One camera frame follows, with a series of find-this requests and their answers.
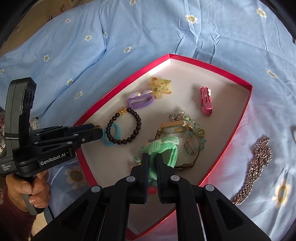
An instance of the blue floral cloth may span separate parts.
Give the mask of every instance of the blue floral cloth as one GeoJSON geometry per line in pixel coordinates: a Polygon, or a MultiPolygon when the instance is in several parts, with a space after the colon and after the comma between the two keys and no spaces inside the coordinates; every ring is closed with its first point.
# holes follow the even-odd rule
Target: blue floral cloth
{"type": "MultiPolygon", "coordinates": [[[[31,116],[39,117],[39,127],[73,125],[118,83],[167,53],[211,63],[254,85],[240,127],[206,182],[233,198],[253,145],[270,137],[273,160],[239,208],[280,240],[296,217],[296,47],[260,1],[95,0],[67,11],[0,58],[0,106],[10,81],[31,76],[37,83],[31,116]]],[[[77,166],[51,170],[55,215],[85,190],[77,166]]],[[[177,240],[172,218],[140,240],[177,240]]]]}

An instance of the chain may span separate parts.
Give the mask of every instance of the chain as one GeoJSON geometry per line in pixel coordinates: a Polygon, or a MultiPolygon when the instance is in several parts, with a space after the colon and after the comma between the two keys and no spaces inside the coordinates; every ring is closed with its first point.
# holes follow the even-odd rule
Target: chain
{"type": "Polygon", "coordinates": [[[256,144],[254,159],[251,161],[244,185],[240,192],[233,199],[234,205],[240,205],[247,199],[254,182],[260,177],[263,166],[268,166],[271,161],[271,149],[267,146],[269,142],[268,137],[264,137],[256,144]]]}

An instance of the yellow flower center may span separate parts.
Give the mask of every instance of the yellow flower center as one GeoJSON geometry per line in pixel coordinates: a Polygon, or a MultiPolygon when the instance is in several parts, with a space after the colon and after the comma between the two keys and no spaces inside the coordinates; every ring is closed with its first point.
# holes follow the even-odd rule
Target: yellow flower center
{"type": "Polygon", "coordinates": [[[70,177],[76,182],[80,182],[83,179],[82,173],[79,171],[75,171],[75,170],[70,172],[70,177]]]}
{"type": "Polygon", "coordinates": [[[194,18],[194,17],[191,17],[191,16],[189,16],[189,17],[188,17],[188,20],[189,20],[190,22],[194,22],[194,21],[195,21],[195,18],[194,18]]]}
{"type": "Polygon", "coordinates": [[[287,188],[286,186],[281,186],[278,192],[278,202],[283,202],[287,196],[287,188]]]}

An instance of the green scrunchie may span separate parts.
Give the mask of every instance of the green scrunchie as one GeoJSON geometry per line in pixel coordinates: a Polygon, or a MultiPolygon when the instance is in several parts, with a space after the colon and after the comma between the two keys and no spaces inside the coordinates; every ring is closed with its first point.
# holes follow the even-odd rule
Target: green scrunchie
{"type": "Polygon", "coordinates": [[[180,141],[177,137],[163,137],[159,140],[150,142],[143,147],[142,153],[149,154],[149,175],[154,180],[157,179],[156,171],[154,167],[154,158],[156,154],[162,153],[165,150],[171,150],[170,158],[167,165],[174,168],[178,157],[178,148],[180,141]]]}

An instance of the screw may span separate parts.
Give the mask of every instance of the screw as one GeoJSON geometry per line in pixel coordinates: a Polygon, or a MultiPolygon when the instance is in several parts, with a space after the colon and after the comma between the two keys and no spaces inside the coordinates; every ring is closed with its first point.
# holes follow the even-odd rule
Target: screw
{"type": "Polygon", "coordinates": [[[215,187],[214,187],[213,185],[206,185],[206,186],[205,186],[205,189],[206,189],[207,191],[209,191],[209,192],[212,192],[212,191],[215,190],[215,187]]]}
{"type": "Polygon", "coordinates": [[[92,192],[99,192],[101,190],[101,188],[99,187],[99,186],[93,186],[92,188],[91,188],[91,191],[92,192]]]}
{"type": "Polygon", "coordinates": [[[133,177],[133,176],[129,176],[129,177],[126,178],[126,180],[127,180],[129,183],[132,183],[132,182],[134,182],[134,181],[136,180],[136,178],[133,177]]]}
{"type": "Polygon", "coordinates": [[[177,175],[173,175],[173,176],[171,176],[170,178],[171,178],[172,181],[175,181],[175,182],[177,182],[177,181],[180,180],[180,177],[177,176],[177,175]]]}

